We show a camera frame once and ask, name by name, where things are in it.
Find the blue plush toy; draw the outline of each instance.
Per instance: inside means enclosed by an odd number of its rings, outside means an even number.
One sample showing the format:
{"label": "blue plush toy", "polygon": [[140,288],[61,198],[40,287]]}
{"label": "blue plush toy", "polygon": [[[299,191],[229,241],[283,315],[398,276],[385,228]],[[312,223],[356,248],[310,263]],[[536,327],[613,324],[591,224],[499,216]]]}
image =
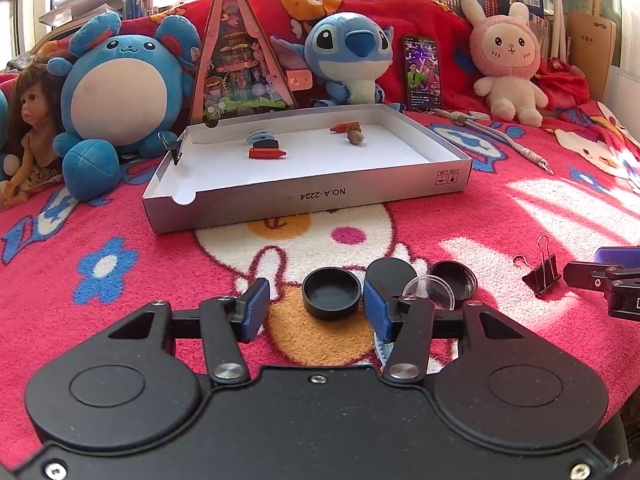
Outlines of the blue plush toy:
{"label": "blue plush toy", "polygon": [[[0,150],[6,142],[6,117],[9,107],[4,94],[0,90]],[[20,159],[15,155],[0,153],[0,182],[9,180],[20,169]]]}
{"label": "blue plush toy", "polygon": [[376,79],[391,65],[393,37],[393,27],[382,30],[362,14],[340,12],[318,22],[304,45],[273,36],[271,44],[284,68],[306,68],[326,81],[331,98],[314,100],[313,106],[374,104],[385,98]]}
{"label": "blue plush toy", "polygon": [[120,18],[105,12],[82,26],[69,43],[79,59],[57,57],[47,69],[66,76],[60,104],[65,132],[53,143],[71,195],[92,200],[120,180],[118,154],[146,158],[166,152],[169,132],[193,92],[200,38],[182,16],[167,16],[154,37],[118,36]]}

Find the blue gripper pad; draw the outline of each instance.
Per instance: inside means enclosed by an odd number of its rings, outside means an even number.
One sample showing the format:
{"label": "blue gripper pad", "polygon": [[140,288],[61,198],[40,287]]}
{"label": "blue gripper pad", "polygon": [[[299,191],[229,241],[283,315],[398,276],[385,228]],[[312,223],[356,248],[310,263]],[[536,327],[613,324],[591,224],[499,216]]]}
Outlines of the blue gripper pad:
{"label": "blue gripper pad", "polygon": [[364,314],[373,327],[378,339],[385,343],[391,342],[391,320],[385,299],[380,296],[375,287],[364,282],[362,287]]}
{"label": "blue gripper pad", "polygon": [[238,299],[246,301],[246,311],[241,325],[242,342],[253,341],[258,335],[264,318],[267,317],[271,300],[269,281],[265,278],[257,278]]}
{"label": "blue gripper pad", "polygon": [[601,247],[596,251],[594,261],[597,264],[637,269],[640,267],[640,247]]}

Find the phone screen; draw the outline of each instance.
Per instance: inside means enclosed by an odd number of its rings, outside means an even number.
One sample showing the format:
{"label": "phone screen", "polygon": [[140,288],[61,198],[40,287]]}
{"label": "phone screen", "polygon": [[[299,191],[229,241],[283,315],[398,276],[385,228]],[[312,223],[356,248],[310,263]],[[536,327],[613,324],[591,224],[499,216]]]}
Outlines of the phone screen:
{"label": "phone screen", "polygon": [[406,36],[404,63],[409,110],[430,110],[442,106],[438,49],[431,38]]}

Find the metal screw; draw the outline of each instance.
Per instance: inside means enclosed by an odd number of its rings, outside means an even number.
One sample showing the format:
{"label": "metal screw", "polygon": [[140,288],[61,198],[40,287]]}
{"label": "metal screw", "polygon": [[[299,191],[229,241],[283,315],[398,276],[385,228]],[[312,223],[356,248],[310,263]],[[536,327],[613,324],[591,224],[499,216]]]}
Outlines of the metal screw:
{"label": "metal screw", "polygon": [[44,474],[51,480],[64,480],[66,478],[66,469],[62,464],[52,462],[46,465]]}
{"label": "metal screw", "polygon": [[399,363],[389,368],[389,375],[394,379],[415,379],[419,374],[418,367],[410,363]]}
{"label": "metal screw", "polygon": [[571,480],[586,480],[591,474],[591,468],[588,464],[578,464],[571,469],[569,478]]}
{"label": "metal screw", "polygon": [[311,377],[309,377],[309,381],[313,384],[326,384],[328,380],[329,379],[327,379],[324,375],[312,375]]}
{"label": "metal screw", "polygon": [[219,379],[239,379],[244,374],[244,368],[238,363],[222,363],[216,366],[213,374]]}

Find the red crayon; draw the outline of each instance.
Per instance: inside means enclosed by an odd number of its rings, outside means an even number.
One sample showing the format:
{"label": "red crayon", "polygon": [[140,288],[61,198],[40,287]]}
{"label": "red crayon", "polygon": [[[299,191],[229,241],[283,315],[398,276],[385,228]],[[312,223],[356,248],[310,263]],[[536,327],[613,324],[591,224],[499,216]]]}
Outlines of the red crayon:
{"label": "red crayon", "polygon": [[249,148],[249,158],[280,158],[287,155],[278,148]]}
{"label": "red crayon", "polygon": [[360,126],[360,123],[355,122],[355,123],[341,123],[341,124],[336,124],[333,128],[331,128],[331,131],[334,134],[343,134],[347,131],[347,128],[349,126]]}

